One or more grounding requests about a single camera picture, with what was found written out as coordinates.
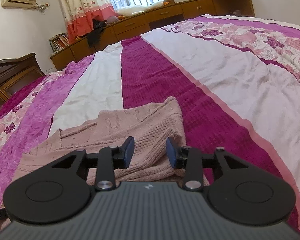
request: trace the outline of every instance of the stuffed goose toy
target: stuffed goose toy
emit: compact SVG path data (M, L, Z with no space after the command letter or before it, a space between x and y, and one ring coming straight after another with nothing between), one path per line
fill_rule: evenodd
M118 15L123 15L123 16L129 17L129 16L143 13L143 12L155 9L155 8L162 7L168 3L169 2L159 1L159 2L155 2L153 4L150 4L150 5L129 5L129 6L120 8L119 10L116 10L116 13Z

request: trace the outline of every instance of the curtain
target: curtain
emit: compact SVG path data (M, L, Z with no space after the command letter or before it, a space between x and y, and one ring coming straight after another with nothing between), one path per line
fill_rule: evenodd
M109 0L60 0L60 3L70 43L93 30L93 19L103 21L117 15Z

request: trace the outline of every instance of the bed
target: bed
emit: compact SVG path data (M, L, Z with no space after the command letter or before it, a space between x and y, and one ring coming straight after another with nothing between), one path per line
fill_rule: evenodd
M165 26L42 79L0 117L0 207L22 153L58 129L169 96L188 145L206 153L224 146L293 187L288 223L300 231L300 26L253 17Z

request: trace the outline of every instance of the ribbed gray surface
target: ribbed gray surface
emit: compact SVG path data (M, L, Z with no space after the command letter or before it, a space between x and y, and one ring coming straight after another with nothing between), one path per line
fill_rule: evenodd
M0 240L299 240L285 223L256 228L216 214L199 193L175 182L123 182L98 193L89 208L66 222L28 226L13 222Z

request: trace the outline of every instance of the drawer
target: drawer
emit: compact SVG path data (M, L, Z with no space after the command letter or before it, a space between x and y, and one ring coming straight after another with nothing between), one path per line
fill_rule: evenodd
M124 33L120 33L119 35L117 35L117 38L119 41L125 40L125 39L130 39L133 38L135 36L138 36L140 34L146 33L150 31L150 27L148 24L139 26L137 28L134 28L132 30L126 31Z
M92 48L89 47L87 38L77 42L76 44L72 45L70 48L76 62L79 62L84 57L90 56L96 52L96 49L94 47Z
M113 25L113 29L115 34L124 33L128 30L131 30L133 28L139 27L141 25L146 24L146 17L144 14L135 16L132 19L125 20L123 22L119 22L115 25Z
M96 51L101 51L106 48L106 46L115 44L118 42L117 36L114 33L113 28L107 27L104 29L104 31L101 33L100 41L94 45L96 48Z
M59 52L57 55L53 56L51 60L58 71L64 69L71 61L75 61L70 48Z
M152 12L146 13L146 19L148 22L158 21L171 16L183 14L181 5L168 6L166 8L158 9Z

